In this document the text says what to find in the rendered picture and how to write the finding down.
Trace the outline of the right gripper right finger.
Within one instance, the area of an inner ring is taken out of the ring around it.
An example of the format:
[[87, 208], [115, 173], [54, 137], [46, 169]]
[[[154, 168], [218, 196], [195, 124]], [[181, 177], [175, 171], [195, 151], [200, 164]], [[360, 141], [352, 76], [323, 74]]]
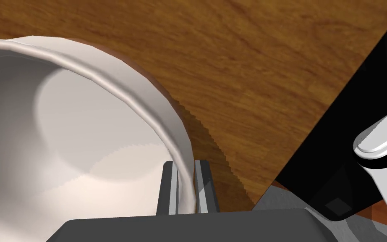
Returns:
[[195, 160], [196, 212], [220, 212], [212, 173], [207, 160]]

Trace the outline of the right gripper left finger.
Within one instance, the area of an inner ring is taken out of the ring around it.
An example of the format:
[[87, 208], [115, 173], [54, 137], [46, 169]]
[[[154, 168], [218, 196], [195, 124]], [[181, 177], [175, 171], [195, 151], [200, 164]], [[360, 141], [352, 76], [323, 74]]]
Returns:
[[178, 214], [179, 198], [178, 170], [173, 161], [163, 165], [156, 215]]

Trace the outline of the white bowl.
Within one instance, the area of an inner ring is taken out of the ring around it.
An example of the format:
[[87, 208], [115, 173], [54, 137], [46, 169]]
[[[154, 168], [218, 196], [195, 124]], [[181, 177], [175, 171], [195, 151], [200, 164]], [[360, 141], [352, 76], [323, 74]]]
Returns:
[[123, 60], [73, 40], [0, 39], [0, 242], [47, 242], [67, 221], [196, 211], [190, 139]]

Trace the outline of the brown wooden table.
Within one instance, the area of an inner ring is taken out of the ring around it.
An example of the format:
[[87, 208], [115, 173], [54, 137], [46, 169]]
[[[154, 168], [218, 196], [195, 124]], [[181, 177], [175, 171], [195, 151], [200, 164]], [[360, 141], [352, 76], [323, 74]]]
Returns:
[[387, 0], [0, 0], [0, 39], [79, 38], [182, 106], [221, 211], [252, 209], [387, 30]]

